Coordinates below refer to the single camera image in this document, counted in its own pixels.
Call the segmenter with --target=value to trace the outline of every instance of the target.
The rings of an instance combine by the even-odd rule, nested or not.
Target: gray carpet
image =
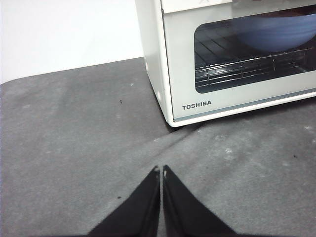
[[[173,129],[142,58],[1,85],[2,236],[86,234],[156,164],[237,232],[316,236],[315,98]]]

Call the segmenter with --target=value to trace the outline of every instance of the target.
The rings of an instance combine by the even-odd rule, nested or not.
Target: oven door
[[[316,91],[316,0],[164,14],[174,121]]]

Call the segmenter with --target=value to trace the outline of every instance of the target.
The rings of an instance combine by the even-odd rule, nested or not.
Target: white wall
[[[1,0],[1,83],[142,54],[134,0]]]

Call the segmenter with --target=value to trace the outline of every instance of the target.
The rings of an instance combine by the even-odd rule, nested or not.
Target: toaster oven
[[[316,96],[316,0],[135,0],[173,127]]]

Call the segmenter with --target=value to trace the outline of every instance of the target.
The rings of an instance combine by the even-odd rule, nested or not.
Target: toshiba logo
[[[189,110],[189,109],[193,109],[193,108],[196,108],[196,107],[200,107],[200,106],[206,106],[206,105],[211,105],[211,101],[203,101],[203,102],[198,102],[198,103],[195,103],[195,104],[190,104],[190,105],[184,105],[182,106],[183,110]]]

